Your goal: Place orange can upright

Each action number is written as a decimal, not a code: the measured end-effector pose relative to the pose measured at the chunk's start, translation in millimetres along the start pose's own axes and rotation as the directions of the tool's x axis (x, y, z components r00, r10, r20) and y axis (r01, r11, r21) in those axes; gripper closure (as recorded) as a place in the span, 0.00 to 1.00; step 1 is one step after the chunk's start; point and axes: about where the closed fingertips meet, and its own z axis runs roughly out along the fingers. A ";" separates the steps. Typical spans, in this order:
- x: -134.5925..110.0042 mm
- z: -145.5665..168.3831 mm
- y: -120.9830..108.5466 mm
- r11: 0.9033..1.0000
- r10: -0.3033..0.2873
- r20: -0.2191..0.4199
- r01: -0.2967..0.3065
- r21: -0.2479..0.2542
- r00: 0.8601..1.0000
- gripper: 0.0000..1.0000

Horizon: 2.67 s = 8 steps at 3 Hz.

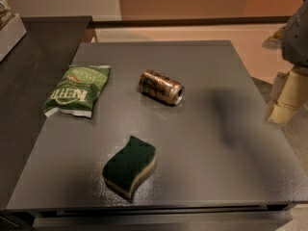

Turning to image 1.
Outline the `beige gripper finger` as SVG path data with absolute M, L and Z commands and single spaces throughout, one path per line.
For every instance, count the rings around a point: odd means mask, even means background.
M 288 73 L 278 72 L 265 112 L 268 126 L 285 126 L 308 101 L 308 68 L 295 65 Z
M 281 47 L 282 39 L 284 38 L 285 29 L 285 26 L 278 29 L 263 42 L 263 46 L 268 49 L 279 49 Z

